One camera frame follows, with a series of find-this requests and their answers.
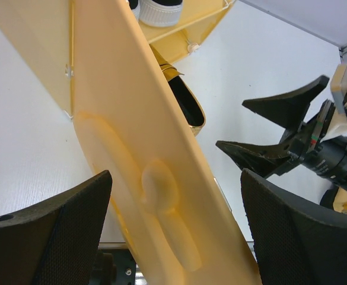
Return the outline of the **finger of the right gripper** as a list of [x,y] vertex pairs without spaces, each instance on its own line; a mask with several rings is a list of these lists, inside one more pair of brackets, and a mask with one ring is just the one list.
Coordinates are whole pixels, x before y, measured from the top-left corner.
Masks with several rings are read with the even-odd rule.
[[249,169],[263,178],[279,175],[281,168],[290,161],[290,156],[280,150],[280,145],[254,145],[232,141],[215,144],[240,170]]
[[242,106],[284,129],[296,131],[303,122],[310,103],[328,83],[329,77],[321,75],[311,83],[288,93],[244,100]]

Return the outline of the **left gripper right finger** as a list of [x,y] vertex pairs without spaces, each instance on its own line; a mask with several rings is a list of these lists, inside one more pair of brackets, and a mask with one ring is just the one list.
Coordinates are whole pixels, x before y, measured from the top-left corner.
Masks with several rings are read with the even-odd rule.
[[347,284],[347,215],[244,169],[241,194],[263,284]]

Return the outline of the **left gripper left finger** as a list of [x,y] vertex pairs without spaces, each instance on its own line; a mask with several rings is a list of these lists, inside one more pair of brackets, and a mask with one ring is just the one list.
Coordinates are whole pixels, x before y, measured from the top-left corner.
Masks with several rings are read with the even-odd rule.
[[111,191],[105,170],[0,216],[0,284],[88,284]]

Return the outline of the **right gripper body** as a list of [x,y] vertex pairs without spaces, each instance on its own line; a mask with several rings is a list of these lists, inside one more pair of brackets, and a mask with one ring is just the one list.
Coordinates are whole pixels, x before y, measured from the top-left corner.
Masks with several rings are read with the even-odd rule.
[[347,191],[347,137],[340,135],[322,141],[334,111],[334,104],[327,100],[310,121],[300,123],[296,130],[285,130],[280,144],[287,157],[275,171],[276,175],[303,165]]

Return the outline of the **gold shoe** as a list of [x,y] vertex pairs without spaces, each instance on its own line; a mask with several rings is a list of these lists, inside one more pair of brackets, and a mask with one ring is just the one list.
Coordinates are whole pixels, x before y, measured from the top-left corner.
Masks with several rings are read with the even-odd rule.
[[172,64],[166,61],[163,56],[150,45],[150,48],[165,76],[186,120],[196,137],[206,124],[205,113],[191,89],[180,77],[183,75]]
[[328,189],[322,196],[320,205],[347,215],[347,191],[342,188]]

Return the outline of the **yellow cabinet door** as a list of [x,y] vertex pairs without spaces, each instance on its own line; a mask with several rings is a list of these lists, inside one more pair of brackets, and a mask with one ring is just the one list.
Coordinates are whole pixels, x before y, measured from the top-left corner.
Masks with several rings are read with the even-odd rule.
[[126,1],[74,3],[74,128],[149,284],[260,284],[257,263]]

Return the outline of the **black white sneaker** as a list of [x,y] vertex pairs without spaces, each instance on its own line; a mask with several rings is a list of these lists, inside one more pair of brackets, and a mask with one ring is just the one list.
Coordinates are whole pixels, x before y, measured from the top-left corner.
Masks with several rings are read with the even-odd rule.
[[175,26],[183,11],[183,0],[128,0],[135,18],[151,27]]

